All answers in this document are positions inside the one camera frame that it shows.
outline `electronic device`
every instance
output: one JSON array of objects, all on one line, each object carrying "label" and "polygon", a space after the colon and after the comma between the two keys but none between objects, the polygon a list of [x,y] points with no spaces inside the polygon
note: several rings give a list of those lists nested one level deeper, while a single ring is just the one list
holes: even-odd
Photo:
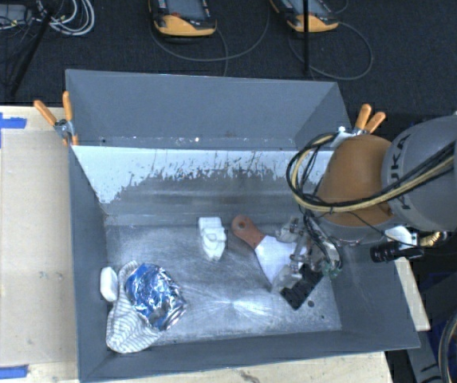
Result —
[{"label": "electronic device", "polygon": [[[269,0],[276,13],[286,21],[293,30],[304,33],[305,21],[303,0]],[[339,21],[335,13],[323,0],[308,0],[308,26],[310,33],[333,30]]]},{"label": "electronic device", "polygon": [[148,9],[165,41],[198,41],[216,30],[207,0],[148,0]]}]

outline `gray bin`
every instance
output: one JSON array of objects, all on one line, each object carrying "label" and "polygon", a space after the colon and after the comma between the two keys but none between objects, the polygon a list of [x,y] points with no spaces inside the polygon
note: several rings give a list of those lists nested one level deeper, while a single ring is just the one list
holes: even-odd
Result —
[{"label": "gray bin", "polygon": [[[85,70],[65,83],[80,138],[69,177],[81,381],[419,347],[393,263],[342,251],[344,270],[294,313],[270,302],[253,251],[229,230],[237,214],[268,234],[297,214],[283,166],[316,135],[350,128],[336,83]],[[195,233],[212,215],[228,235],[219,263],[202,260]],[[162,340],[119,354],[105,343],[99,277],[130,259],[195,293]]]}]

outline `orange padding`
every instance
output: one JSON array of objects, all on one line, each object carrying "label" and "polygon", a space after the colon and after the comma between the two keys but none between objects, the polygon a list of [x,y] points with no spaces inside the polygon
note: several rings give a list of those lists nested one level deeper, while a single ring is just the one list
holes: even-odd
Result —
[{"label": "orange padding", "polygon": [[[382,161],[389,146],[389,140],[374,135],[358,135],[344,140],[329,161],[317,195],[327,203],[337,203],[362,199],[380,191]],[[353,213],[372,225],[383,223],[393,216],[385,202]],[[324,217],[342,226],[366,225],[350,212]]]}]

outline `striped towel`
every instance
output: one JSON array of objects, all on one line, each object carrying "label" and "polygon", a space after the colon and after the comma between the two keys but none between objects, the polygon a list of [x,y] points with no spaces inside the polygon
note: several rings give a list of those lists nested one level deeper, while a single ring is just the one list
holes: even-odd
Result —
[{"label": "striped towel", "polygon": [[118,299],[108,314],[106,344],[118,353],[134,353],[147,349],[159,339],[161,331],[146,323],[132,308],[125,293],[125,282],[139,266],[136,261],[125,264],[118,274]]}]

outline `black carpet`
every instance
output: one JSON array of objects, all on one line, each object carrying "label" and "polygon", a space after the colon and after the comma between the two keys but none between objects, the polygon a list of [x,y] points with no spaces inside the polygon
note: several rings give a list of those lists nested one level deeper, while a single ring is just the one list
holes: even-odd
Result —
[{"label": "black carpet", "polygon": [[[194,45],[164,43],[173,53],[198,59],[225,57],[221,37],[230,56],[249,50],[227,63],[189,61],[161,48],[152,34],[148,0],[92,1],[94,29],[82,37],[47,30],[13,98],[7,95],[10,73],[39,24],[26,35],[17,28],[0,31],[0,104],[31,105],[42,99],[60,105],[64,71],[96,69],[338,81],[352,121],[364,102],[387,113],[379,132],[388,139],[410,124],[457,110],[457,0],[347,0],[339,17],[352,28],[342,25],[311,35],[310,64],[323,74],[304,72],[296,56],[302,57],[304,43],[270,10],[268,0],[208,0],[219,33]],[[345,4],[325,2],[333,10]],[[358,33],[371,47],[372,66],[350,81],[346,78],[364,73],[371,61]]]}]

